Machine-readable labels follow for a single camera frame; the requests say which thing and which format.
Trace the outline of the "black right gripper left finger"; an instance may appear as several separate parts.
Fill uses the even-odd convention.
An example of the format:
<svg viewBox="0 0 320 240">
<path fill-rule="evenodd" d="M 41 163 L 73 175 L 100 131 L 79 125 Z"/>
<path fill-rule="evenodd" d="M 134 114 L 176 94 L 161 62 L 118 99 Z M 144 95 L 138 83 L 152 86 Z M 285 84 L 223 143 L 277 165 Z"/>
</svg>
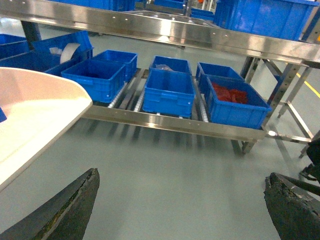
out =
<svg viewBox="0 0 320 240">
<path fill-rule="evenodd" d="M 0 234 L 2 240 L 81 240 L 91 218 L 100 174 L 90 168 L 28 216 Z"/>
</svg>

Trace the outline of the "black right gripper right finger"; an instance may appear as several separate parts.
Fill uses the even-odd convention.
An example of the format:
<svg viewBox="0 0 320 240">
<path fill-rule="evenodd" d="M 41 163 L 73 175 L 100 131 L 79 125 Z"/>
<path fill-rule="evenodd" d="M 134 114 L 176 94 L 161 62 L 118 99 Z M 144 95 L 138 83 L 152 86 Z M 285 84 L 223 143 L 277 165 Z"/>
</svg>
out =
<svg viewBox="0 0 320 240">
<path fill-rule="evenodd" d="M 276 172 L 265 178 L 264 200 L 282 240 L 320 238 L 320 187 Z"/>
</svg>

